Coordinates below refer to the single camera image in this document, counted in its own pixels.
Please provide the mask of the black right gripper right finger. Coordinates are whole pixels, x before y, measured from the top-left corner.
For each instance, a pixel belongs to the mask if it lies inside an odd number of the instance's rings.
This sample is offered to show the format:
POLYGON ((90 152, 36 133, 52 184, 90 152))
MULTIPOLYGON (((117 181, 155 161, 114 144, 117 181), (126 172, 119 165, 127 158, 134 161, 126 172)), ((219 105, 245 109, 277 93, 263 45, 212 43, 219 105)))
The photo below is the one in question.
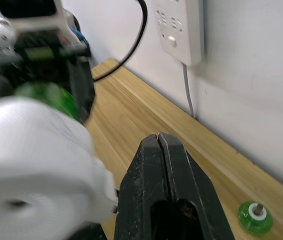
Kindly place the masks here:
POLYGON ((175 240, 233 240, 221 202, 210 178, 181 141, 160 133, 173 217, 169 238, 175 240))

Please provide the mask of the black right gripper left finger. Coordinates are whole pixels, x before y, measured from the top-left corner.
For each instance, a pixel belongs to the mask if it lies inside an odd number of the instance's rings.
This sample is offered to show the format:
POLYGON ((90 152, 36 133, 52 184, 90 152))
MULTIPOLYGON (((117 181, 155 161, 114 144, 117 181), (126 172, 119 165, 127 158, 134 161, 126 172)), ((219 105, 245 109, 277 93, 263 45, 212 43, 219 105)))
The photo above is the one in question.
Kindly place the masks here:
POLYGON ((150 134, 121 181, 114 239, 167 240, 170 218, 170 174, 166 137, 150 134))

